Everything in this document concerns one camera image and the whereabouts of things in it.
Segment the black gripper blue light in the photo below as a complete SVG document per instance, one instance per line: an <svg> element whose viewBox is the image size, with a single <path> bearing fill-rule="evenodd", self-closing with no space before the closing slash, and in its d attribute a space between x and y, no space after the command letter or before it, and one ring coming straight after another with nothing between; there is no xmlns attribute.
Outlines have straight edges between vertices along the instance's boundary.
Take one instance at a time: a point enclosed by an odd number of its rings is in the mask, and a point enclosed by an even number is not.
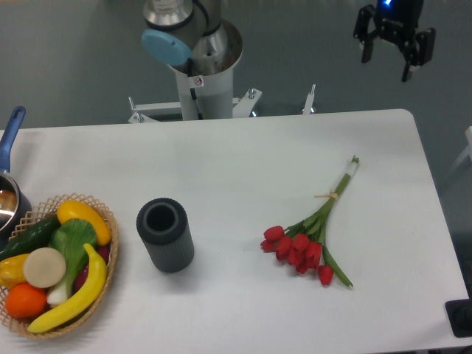
<svg viewBox="0 0 472 354"><path fill-rule="evenodd" d="M412 76L413 68L418 68L432 59L436 30L433 27L418 30L418 22L424 0L377 1L377 6L369 4L358 11L353 37L362 45L361 62L367 63L372 57L375 38L397 46L405 60L401 77L406 82ZM369 31L373 19L374 29Z"/></svg>

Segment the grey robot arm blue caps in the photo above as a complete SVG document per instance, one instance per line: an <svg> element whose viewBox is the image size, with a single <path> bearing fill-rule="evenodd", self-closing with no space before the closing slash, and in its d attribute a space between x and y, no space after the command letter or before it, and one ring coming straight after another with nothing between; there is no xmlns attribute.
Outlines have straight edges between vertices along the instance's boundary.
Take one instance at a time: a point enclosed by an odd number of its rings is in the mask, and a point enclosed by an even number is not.
<svg viewBox="0 0 472 354"><path fill-rule="evenodd" d="M405 60L401 80L432 59L436 31L420 29L422 1L377 1L358 11L354 38L362 63L372 57L376 38L399 49ZM146 1L143 47L157 60L185 75L209 76L230 69L240 59L239 32L221 17L220 1Z"/></svg>

